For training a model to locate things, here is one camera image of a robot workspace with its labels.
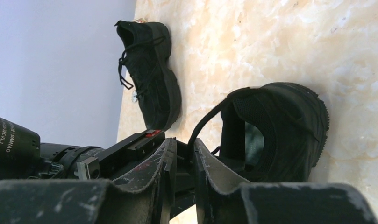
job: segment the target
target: shoelace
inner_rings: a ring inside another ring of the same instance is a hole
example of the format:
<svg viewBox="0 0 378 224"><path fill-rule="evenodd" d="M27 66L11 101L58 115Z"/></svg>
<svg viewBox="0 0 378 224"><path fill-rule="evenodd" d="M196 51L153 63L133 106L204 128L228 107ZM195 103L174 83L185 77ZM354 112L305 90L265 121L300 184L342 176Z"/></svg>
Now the shoelace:
<svg viewBox="0 0 378 224"><path fill-rule="evenodd" d="M294 125L295 127L299 128L299 129L304 130L305 132L307 132L308 134L310 134L312 137L314 137L314 139L317 142L320 142L319 139L317 139L317 137L315 136L315 134L313 133L312 130L310 130L309 128L307 128L303 124L299 123L294 117L292 117L292 115L290 115L288 113L288 111L286 109L282 108L282 106L279 103L279 100L274 96L274 94L272 92L269 92L269 91L267 91L265 89L251 89L250 87L246 87L246 88L238 89L238 90L235 90L235 91L229 93L224 100L222 100L210 112L208 112L200 120L200 122L196 125L196 127L194 128L194 130L192 132L192 135L190 136L189 142L187 143L187 151L186 151L186 154L184 156L186 167L189 170L191 169L191 163L190 163L190 161L192 160L192 157L193 157L194 141L196 140L197 136L199 135L200 131L205 126L205 124L210 119L212 119L216 114L218 114L224 107L226 107L228 104L230 104L233 101L234 98L246 97L248 95L256 94L256 93L261 93L261 92L264 92L264 93L268 94L271 97L271 99L274 102L274 104L277 106L277 108L282 112L282 114L288 119L288 121L292 125ZM220 150L220 147L217 147L212 152L212 154L217 153L219 150Z"/></svg>
<svg viewBox="0 0 378 224"><path fill-rule="evenodd" d="M148 40L148 41L134 43L134 44L131 44L130 46L128 46L127 48L125 48L125 50L121 54L121 58L119 58L119 67L118 67L119 77L120 77L120 83L122 85L124 85L124 87L126 87L128 90L130 90L130 89L132 89L132 87L134 87L134 85L132 85L129 81L127 81L123 77L123 75L121 74L123 66L125 66L126 63L127 63L127 61L128 61L128 58L127 58L127 55L126 55L127 52L130 51L130 50L132 50L135 47L138 47L138 46L147 46L147 47L157 46L157 45L161 44L164 40L165 40L165 36L161 36L161 37L157 37L157 38L154 38L154 39L151 39L151 40ZM149 83L151 82L151 79L152 78L149 78L147 80L147 82L145 84L145 89L147 89L147 87L149 86ZM139 95L138 92L140 92L140 94L142 95L144 93L144 90L137 90L137 96Z"/></svg>

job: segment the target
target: black sneaker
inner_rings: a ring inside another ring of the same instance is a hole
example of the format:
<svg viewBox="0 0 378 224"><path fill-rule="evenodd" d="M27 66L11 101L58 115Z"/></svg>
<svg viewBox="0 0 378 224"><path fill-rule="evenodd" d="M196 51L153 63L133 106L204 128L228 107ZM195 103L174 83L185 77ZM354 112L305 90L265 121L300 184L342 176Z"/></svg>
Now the black sneaker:
<svg viewBox="0 0 378 224"><path fill-rule="evenodd" d="M201 120L188 147L218 111L221 146L213 154L220 151L221 161L241 161L235 171L253 182L308 180L329 129L327 109L315 92L294 83L236 90Z"/></svg>
<svg viewBox="0 0 378 224"><path fill-rule="evenodd" d="M134 86L147 129L167 130L177 120L182 97L174 73L167 67L171 39L167 27L159 22L118 21L117 34L125 50L119 59L120 82L133 85L121 74L126 66Z"/></svg>

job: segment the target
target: beige marble surface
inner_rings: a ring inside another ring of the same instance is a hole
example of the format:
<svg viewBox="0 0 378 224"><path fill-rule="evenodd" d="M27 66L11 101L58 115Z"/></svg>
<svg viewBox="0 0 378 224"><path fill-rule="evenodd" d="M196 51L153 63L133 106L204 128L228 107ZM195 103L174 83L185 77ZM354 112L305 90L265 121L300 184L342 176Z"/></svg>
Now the beige marble surface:
<svg viewBox="0 0 378 224"><path fill-rule="evenodd" d="M170 67L183 110L167 132L187 141L194 126L230 91L275 81L306 85L330 114L313 182L355 186L378 216L378 0L137 0L136 18L170 29ZM145 129L124 91L118 138ZM221 119L200 137L220 142ZM195 209L171 223L196 223Z"/></svg>

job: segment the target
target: shoe heel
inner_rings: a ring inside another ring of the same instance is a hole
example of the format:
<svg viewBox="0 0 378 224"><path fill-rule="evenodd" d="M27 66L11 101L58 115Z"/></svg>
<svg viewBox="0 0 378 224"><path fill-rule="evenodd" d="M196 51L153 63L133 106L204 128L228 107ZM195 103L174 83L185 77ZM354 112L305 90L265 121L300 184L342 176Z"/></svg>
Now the shoe heel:
<svg viewBox="0 0 378 224"><path fill-rule="evenodd" d="M297 105L308 115L308 120L312 124L309 127L314 135L319 140L316 149L311 153L310 164L312 167L317 165L317 162L322 154L326 143L326 132L329 130L329 114L325 103L318 98L318 94L311 89L296 83L271 83L264 87L277 88L285 95L296 95L299 97Z"/></svg>
<svg viewBox="0 0 378 224"><path fill-rule="evenodd" d="M168 30L168 28L163 25L163 26L160 26L159 28L160 32L162 33L163 36L165 36L165 40L160 44L160 48L162 48L163 52L164 52L164 55L165 55L165 59L168 59L171 55L171 36L170 36L170 32Z"/></svg>
<svg viewBox="0 0 378 224"><path fill-rule="evenodd" d="M320 100L318 98L318 94L315 93L313 90L300 85L296 83L287 83L288 86L291 86L295 88L297 91L301 93L301 96L306 99L309 105L312 106L314 111L318 112L318 117L315 119L320 119L321 124L323 126L323 133L317 133L317 131L314 131L314 133L319 138L319 147L317 149L317 152L315 153L313 157L313 165L312 167L315 167L317 165L318 160L321 157L322 151L325 147L327 135L326 132L329 130L329 113L325 106L324 101Z"/></svg>
<svg viewBox="0 0 378 224"><path fill-rule="evenodd" d="M153 32L153 38L165 37L165 40L156 46L160 56L168 59L171 55L171 36L168 28L160 22L148 22L146 23Z"/></svg>

